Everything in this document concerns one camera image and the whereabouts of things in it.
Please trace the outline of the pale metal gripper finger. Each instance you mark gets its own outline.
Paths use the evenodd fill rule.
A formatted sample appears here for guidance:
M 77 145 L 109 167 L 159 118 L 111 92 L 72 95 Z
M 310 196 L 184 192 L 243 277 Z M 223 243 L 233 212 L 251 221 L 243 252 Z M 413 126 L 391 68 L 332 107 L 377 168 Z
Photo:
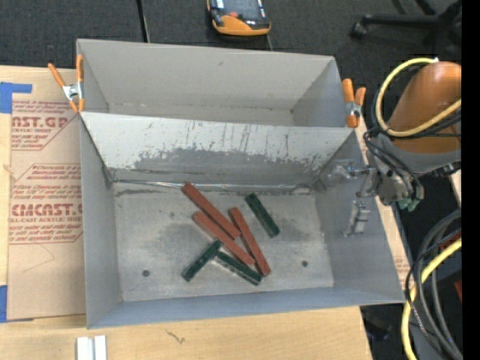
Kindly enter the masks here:
M 363 234 L 366 230 L 371 211 L 367 208 L 365 201 L 354 200 L 349 216 L 349 224 L 343 234 L 353 236 Z
M 366 176 L 369 171 L 369 167 L 356 166 L 353 160 L 336 160 L 328 168 L 326 178 L 330 182 L 343 182 Z

